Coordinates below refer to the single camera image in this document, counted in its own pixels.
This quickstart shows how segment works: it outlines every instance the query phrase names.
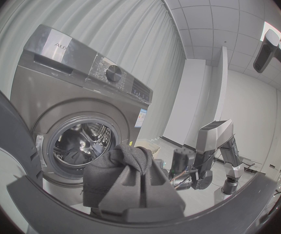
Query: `dark garment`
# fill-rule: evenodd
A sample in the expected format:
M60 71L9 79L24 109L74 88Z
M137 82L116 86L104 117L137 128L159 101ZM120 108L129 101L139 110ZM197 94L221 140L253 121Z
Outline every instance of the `dark garment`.
M152 164L152 153L144 147L117 145L90 162L83 175L83 205L98 208L126 165L146 174Z

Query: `control knob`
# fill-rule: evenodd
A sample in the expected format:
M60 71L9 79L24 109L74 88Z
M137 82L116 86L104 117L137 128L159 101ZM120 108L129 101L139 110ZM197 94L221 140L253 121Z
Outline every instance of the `control knob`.
M106 77L109 81L117 82L121 79L122 71L116 65L111 65L106 70Z

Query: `energy label sticker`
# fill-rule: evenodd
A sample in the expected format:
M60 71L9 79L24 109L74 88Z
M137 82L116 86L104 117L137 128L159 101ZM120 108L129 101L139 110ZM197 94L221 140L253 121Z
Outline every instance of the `energy label sticker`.
M135 124L135 127L141 127L143 125L147 110L141 109Z

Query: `washing machine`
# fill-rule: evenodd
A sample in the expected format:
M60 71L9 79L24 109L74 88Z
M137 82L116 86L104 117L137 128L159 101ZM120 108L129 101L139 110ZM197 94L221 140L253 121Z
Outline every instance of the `washing machine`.
M24 46L10 101L35 140L43 188L82 202L85 166L116 145L134 146L153 91L72 37L40 25Z

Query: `white basket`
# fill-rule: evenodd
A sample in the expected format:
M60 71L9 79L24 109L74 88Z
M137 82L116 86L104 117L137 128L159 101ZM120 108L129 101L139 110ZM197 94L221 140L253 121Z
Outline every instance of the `white basket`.
M152 152L152 156L154 158L157 157L161 147L158 146L157 144L153 143L152 141L148 140L148 139L138 139L136 142L135 142L135 147L137 146L142 146L142 147L145 147L146 149L149 149L151 150Z

